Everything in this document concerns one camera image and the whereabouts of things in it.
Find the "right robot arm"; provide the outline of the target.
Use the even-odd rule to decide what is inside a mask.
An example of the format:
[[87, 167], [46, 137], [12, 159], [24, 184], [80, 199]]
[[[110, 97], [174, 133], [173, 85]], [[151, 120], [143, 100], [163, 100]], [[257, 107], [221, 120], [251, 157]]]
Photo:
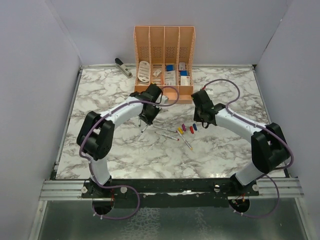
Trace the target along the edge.
[[251, 144], [251, 162], [231, 177], [229, 189], [234, 195], [242, 195], [251, 182], [289, 159], [290, 152], [284, 146], [286, 140], [278, 124], [259, 125], [247, 118], [240, 120], [224, 104], [214, 105], [204, 89], [193, 93], [191, 98], [195, 105], [195, 122], [201, 123], [205, 129], [209, 125], [225, 128]]

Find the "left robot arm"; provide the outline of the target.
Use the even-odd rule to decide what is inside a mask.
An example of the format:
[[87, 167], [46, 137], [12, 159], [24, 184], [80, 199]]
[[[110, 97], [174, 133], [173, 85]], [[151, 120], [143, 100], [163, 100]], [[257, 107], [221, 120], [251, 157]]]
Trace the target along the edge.
[[160, 87], [151, 84], [143, 92], [131, 93], [123, 103], [109, 110], [90, 111], [86, 115], [76, 143], [80, 146], [79, 155], [89, 162], [90, 178], [95, 182], [93, 191], [97, 196], [106, 197], [111, 190], [106, 156], [112, 148], [115, 130], [133, 117], [152, 125], [160, 112], [158, 101], [162, 94]]

